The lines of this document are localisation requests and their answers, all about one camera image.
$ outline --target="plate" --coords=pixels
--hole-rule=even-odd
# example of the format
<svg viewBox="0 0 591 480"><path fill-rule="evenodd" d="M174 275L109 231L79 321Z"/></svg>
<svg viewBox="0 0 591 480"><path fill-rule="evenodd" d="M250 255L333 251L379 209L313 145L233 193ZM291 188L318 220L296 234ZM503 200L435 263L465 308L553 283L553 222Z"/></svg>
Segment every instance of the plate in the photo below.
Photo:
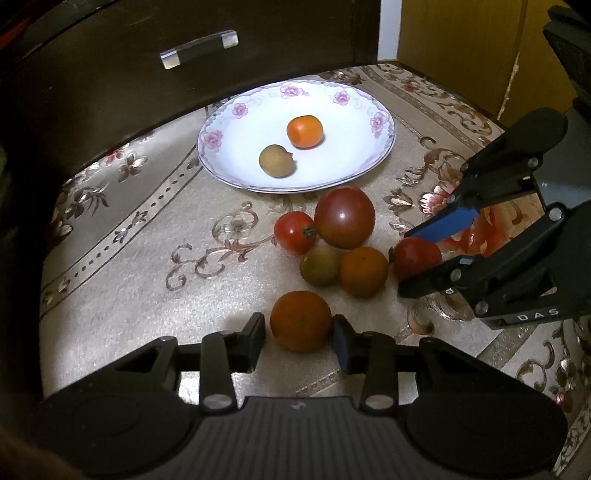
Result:
<svg viewBox="0 0 591 480"><path fill-rule="evenodd" d="M313 148L294 147L287 124L314 115L324 128ZM392 150L396 130L387 108L357 88L325 80L289 80L229 99L197 139L203 167L228 185L253 192L299 193L333 187L375 168ZM295 172L281 179L259 166L263 148L293 153Z"/></svg>

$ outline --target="red tomato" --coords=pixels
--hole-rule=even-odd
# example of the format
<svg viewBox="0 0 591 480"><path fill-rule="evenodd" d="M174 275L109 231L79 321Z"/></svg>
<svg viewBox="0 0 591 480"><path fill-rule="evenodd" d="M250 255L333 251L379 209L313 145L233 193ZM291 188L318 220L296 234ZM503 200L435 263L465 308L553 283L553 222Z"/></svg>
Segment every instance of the red tomato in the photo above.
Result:
<svg viewBox="0 0 591 480"><path fill-rule="evenodd" d="M398 281L414 277L442 261L441 250L436 244L416 236L403 238L389 253Z"/></svg>
<svg viewBox="0 0 591 480"><path fill-rule="evenodd" d="M281 215L273 231L277 243L295 254L305 254L316 240L314 221L304 212Z"/></svg>
<svg viewBox="0 0 591 480"><path fill-rule="evenodd" d="M360 247L374 231L375 209L363 190L347 185L329 190L316 205L314 224L336 248Z"/></svg>

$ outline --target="metal handle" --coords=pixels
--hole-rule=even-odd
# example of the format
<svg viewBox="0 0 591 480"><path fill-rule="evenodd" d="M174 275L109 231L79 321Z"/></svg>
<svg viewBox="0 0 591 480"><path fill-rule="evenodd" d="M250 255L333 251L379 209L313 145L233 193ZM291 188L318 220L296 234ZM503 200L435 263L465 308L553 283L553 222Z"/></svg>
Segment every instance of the metal handle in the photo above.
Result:
<svg viewBox="0 0 591 480"><path fill-rule="evenodd" d="M235 30L225 30L207 37L197 38L178 47L171 48L160 54L160 60L165 69L173 69L181 63L194 58L213 53L216 50L232 48L238 45L238 33Z"/></svg>

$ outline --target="patterned tablecloth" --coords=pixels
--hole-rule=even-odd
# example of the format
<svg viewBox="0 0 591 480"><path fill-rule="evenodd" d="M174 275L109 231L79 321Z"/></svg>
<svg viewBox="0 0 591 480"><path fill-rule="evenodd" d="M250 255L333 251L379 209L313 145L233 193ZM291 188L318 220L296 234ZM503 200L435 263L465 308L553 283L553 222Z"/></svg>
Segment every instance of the patterned tablecloth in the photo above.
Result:
<svg viewBox="0 0 591 480"><path fill-rule="evenodd" d="M461 163L502 132L450 93L393 64L320 76L370 93L395 118L391 154L353 182L374 203L368 244L383 253L441 207L460 179ZM191 343L217 330L240 330L252 312L268 316L280 295L310 288L297 258L275 245L273 223L292 210L313 213L319 193L250 193L204 171L195 153L197 133L218 106L124 145L64 184L41 290L46 394L162 335ZM496 239L508 239L540 215L537 198L527 197L487 209L482 221L494 226ZM474 248L484 251L492 241L484 237ZM462 251L461 242L448 247ZM586 436L587 320L490 330L472 321L471 309L455 296L399 299L392 278L370 300L353 299L339 287L318 293L357 331L377 330L416 345L415 332L432 326L433 335L555 398L572 425L559 472ZM345 378L328 347L299 355L270 333L267 338L256 372L234 375L240 401L257 394L359 394L362 379ZM184 374L180 395L196 402L198 385L198 374ZM416 395L412 375L402 377L401 401Z"/></svg>

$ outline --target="wall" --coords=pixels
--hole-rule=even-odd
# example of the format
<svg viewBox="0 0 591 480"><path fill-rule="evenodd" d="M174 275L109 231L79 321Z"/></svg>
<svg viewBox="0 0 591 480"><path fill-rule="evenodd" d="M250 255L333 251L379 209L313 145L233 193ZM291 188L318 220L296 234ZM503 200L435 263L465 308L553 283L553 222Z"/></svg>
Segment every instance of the wall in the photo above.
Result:
<svg viewBox="0 0 591 480"><path fill-rule="evenodd" d="M382 11L379 19L378 60L398 58L401 11L402 0L382 0Z"/></svg>

